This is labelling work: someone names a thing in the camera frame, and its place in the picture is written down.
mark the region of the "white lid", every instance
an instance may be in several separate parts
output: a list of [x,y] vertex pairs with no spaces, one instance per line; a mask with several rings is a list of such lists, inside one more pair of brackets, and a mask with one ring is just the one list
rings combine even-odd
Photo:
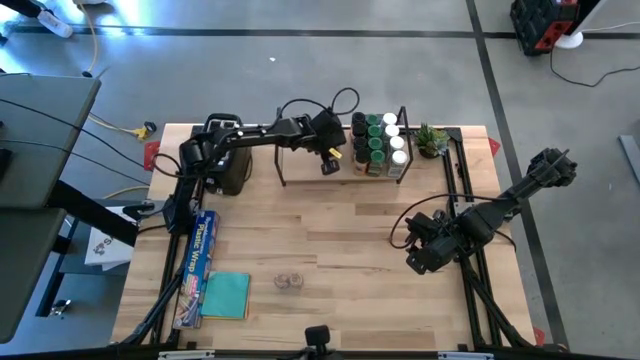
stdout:
[[388,137],[394,137],[400,135],[400,128],[395,125],[387,125],[384,128],[384,133],[387,134]]
[[402,148],[404,147],[404,139],[400,136],[394,136],[389,139],[389,145],[391,145],[393,149],[402,150]]
[[387,125],[395,125],[398,122],[398,118],[394,113],[386,113],[382,116],[382,121]]
[[402,165],[407,162],[407,154],[402,150],[394,151],[393,155],[391,155],[391,160],[395,164]]

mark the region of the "wood grain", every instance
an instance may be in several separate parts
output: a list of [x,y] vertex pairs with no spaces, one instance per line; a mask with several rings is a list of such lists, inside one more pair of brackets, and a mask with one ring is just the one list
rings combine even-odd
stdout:
[[[161,152],[176,155],[191,125],[168,124]],[[484,127],[462,127],[474,193],[500,192]],[[304,329],[327,324],[331,346],[349,350],[437,350],[470,343],[466,302],[457,264],[424,276],[406,264],[406,253],[387,243],[397,216],[422,198],[445,193],[442,161],[416,160],[402,184],[394,182],[301,182],[282,187],[273,166],[273,147],[253,149],[251,179],[236,197],[207,195],[204,206],[221,215],[213,268],[251,274],[249,317],[204,320],[199,330],[183,331],[181,344],[200,348],[294,350],[305,346]],[[165,169],[171,163],[159,159]],[[151,199],[164,200],[175,179],[154,172]],[[416,211],[430,215],[444,199]],[[144,226],[161,221],[150,219]],[[507,227],[503,232],[509,234]],[[407,231],[400,226],[394,241]],[[156,299],[169,236],[161,230],[141,235],[136,244],[116,319],[113,340],[122,340]],[[486,246],[496,301],[524,338],[533,330],[513,247],[496,237]],[[300,273],[301,290],[278,290],[279,273]],[[479,313],[485,339],[486,314]],[[170,305],[164,336],[173,317]]]

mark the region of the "black lid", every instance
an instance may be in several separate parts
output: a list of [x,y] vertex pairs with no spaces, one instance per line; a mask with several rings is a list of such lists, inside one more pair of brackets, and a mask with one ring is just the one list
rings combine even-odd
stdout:
[[356,150],[358,150],[360,148],[363,148],[363,147],[367,147],[367,145],[368,145],[368,141],[367,141],[367,138],[364,137],[364,136],[356,136],[353,139],[353,147]]
[[371,161],[371,151],[367,148],[358,149],[356,151],[356,161],[361,164],[366,164]]
[[367,134],[367,125],[365,123],[355,123],[351,131],[353,136],[365,136]]
[[355,112],[353,113],[353,115],[351,115],[352,124],[364,123],[366,120],[367,120],[366,117],[361,112]]

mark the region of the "small plant pot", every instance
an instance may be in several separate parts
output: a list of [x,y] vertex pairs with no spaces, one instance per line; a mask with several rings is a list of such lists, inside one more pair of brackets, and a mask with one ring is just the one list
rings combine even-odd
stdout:
[[440,156],[440,154],[438,154],[438,153],[435,153],[435,154],[434,153],[430,153],[427,150],[421,149],[421,148],[418,148],[418,152],[420,153],[420,155],[422,155],[422,157],[427,158],[427,159],[435,159],[438,156]]

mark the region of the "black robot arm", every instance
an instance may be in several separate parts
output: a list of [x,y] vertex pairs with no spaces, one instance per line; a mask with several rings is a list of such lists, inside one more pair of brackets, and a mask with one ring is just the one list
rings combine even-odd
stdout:
[[280,118],[269,126],[226,126],[196,134],[180,144],[180,166],[175,191],[163,208],[167,229],[171,234],[187,234],[192,226],[191,197],[199,178],[231,149],[277,145],[297,150],[304,148],[322,157],[325,175],[338,171],[337,161],[330,153],[347,142],[340,119],[331,111],[323,110],[311,119],[309,115]]
[[527,175],[498,196],[498,200],[475,205],[450,219],[438,211],[433,219],[417,213],[407,218],[412,240],[420,246],[408,249],[407,264],[418,274],[436,271],[456,256],[468,257],[488,244],[506,217],[520,213],[524,200],[542,188],[567,186],[576,176],[577,164],[568,150],[545,149],[531,159]]

